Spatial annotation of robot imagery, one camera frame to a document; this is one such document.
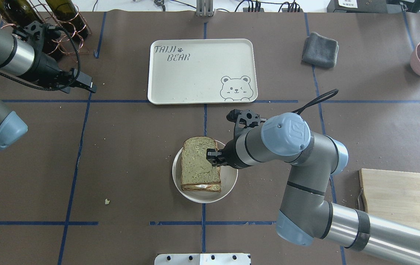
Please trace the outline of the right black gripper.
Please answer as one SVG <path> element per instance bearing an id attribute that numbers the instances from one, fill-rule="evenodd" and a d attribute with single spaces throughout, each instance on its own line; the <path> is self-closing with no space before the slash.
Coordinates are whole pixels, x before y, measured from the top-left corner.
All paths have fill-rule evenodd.
<path id="1" fill-rule="evenodd" d="M 255 162 L 246 148 L 247 134 L 255 127 L 266 122 L 267 119 L 259 114 L 247 110 L 233 109 L 226 119 L 235 124 L 233 138 L 223 149 L 206 149 L 206 160 L 214 167 L 230 166 L 232 168 L 248 168 Z"/>

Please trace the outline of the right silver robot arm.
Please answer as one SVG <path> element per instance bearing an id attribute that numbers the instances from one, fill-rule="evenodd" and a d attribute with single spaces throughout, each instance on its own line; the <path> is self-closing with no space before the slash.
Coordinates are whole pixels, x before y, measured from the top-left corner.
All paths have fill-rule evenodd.
<path id="1" fill-rule="evenodd" d="M 349 155 L 343 143 L 310 130 L 293 112 L 262 119 L 234 109 L 234 137 L 223 149 L 207 149 L 213 167 L 244 169 L 273 160 L 291 165 L 276 221 L 276 232 L 290 243 L 311 245 L 315 238 L 404 265 L 420 265 L 420 230 L 325 200 L 331 176 L 341 173 Z"/>

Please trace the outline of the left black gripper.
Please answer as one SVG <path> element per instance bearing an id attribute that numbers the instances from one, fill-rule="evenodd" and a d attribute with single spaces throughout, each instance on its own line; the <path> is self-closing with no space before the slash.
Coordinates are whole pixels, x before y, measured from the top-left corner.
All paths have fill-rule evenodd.
<path id="1" fill-rule="evenodd" d="M 44 91 L 70 92 L 71 86 L 74 84 L 75 88 L 96 93 L 97 86 L 93 83 L 92 77 L 79 72 L 76 78 L 73 70 L 61 70 L 56 60 L 43 52 L 46 34 L 49 34 L 53 40 L 60 37 L 63 32 L 69 39 L 71 38 L 64 28 L 49 23 L 32 22 L 24 28 L 17 27 L 13 30 L 14 37 L 19 38 L 33 49 L 31 67 L 25 73 L 18 75 L 18 78 L 36 84 L 38 89 Z"/>

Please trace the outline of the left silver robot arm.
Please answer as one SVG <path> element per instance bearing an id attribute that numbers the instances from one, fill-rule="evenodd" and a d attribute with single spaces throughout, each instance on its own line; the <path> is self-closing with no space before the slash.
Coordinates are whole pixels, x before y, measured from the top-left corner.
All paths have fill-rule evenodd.
<path id="1" fill-rule="evenodd" d="M 48 38 L 64 34 L 71 42 L 76 67 L 60 68 L 58 62 L 43 52 Z M 78 46 L 61 26 L 31 22 L 13 32 L 0 27 L 0 92 L 20 86 L 43 92 L 69 93 L 72 88 L 97 92 L 92 77 L 82 72 Z M 10 147 L 28 131 L 28 125 L 0 97 L 0 151 Z"/>

